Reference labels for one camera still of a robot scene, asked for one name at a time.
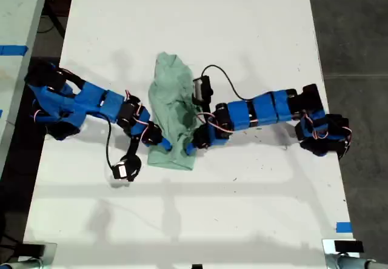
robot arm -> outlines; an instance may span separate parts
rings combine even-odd
[[[80,92],[74,94],[66,81],[73,82]],[[45,62],[35,66],[25,77],[25,82],[36,97],[33,102],[34,121],[45,124],[47,133],[57,140],[79,133],[87,115],[107,120],[107,162],[115,179],[133,181],[136,178],[141,168],[140,158],[136,155],[140,142],[147,146],[160,145],[166,151],[172,148],[163,138],[161,129],[150,121],[150,113],[136,96],[127,93],[124,99],[111,90],[104,90],[66,69]],[[115,165],[110,164],[108,156],[111,123],[117,123],[131,139],[127,153]]]
[[[287,89],[270,91],[252,99],[220,103],[213,113],[209,112],[213,94],[209,77],[202,73],[194,80],[194,85],[193,103],[202,107],[200,115],[205,121],[186,146],[187,154],[196,149],[224,145],[236,131],[291,120],[299,121],[295,130],[303,149],[317,156],[336,151],[339,158],[349,149],[352,132],[349,120],[341,115],[325,114],[315,84],[303,87],[300,95],[294,89]]]

red and white wire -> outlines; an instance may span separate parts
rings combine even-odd
[[[36,115],[37,115],[40,111],[42,111],[42,110],[37,110],[37,111],[34,113],[34,122],[36,122],[36,121],[35,121]]]
[[[139,124],[148,125],[148,122],[142,122],[142,121],[139,121],[138,119],[135,119],[135,118],[133,118],[133,119],[135,120],[135,122],[138,122]]]
[[[215,115],[213,115],[212,113],[206,113],[206,112],[197,113],[197,114],[196,114],[197,118],[198,118],[202,123],[204,123],[204,124],[206,123],[206,121],[204,121],[203,119],[201,119],[201,118],[199,117],[200,115],[207,115],[207,116],[211,116],[212,118],[215,118]],[[212,122],[210,122],[210,121],[207,121],[207,123],[208,123],[209,125],[212,125],[213,127],[217,128],[218,130],[224,131],[224,132],[226,132],[226,133],[237,133],[237,132],[238,132],[238,131],[227,130],[227,129],[222,128],[222,127],[220,127],[219,125],[216,125],[216,124],[214,124],[214,123],[212,123]]]
[[[144,131],[141,133],[140,142],[143,139],[143,136],[144,136],[144,134],[146,133],[147,130],[148,130],[148,124],[147,124],[146,128],[144,129]]]

green towel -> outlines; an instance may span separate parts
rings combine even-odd
[[[198,108],[192,103],[194,91],[192,71],[177,55],[161,53],[156,59],[155,80],[149,90],[153,120],[172,144],[170,152],[152,146],[148,164],[171,169],[191,170],[195,154],[187,156],[186,143],[199,125]]]

gray floor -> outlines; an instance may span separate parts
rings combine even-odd
[[[354,235],[365,257],[388,262],[388,0],[311,2],[330,111],[348,117],[354,134],[341,161]],[[43,19],[39,28],[49,26]],[[58,57],[61,48],[52,30],[36,37],[33,55]]]

white tabletop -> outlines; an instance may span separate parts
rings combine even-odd
[[[61,66],[104,88],[128,88],[149,107],[158,53],[195,77],[208,64],[242,96],[316,83],[327,108],[309,0],[73,0]],[[216,70],[212,102],[235,100]],[[198,153],[193,171],[147,166],[113,188],[107,124],[47,138],[26,241],[58,244],[55,268],[325,268],[322,239],[349,221],[335,154],[302,150],[278,124]],[[115,162],[128,147],[116,126]]]
[[[0,0],[0,45],[26,45],[24,56],[0,56],[0,176],[12,139],[44,0]]]

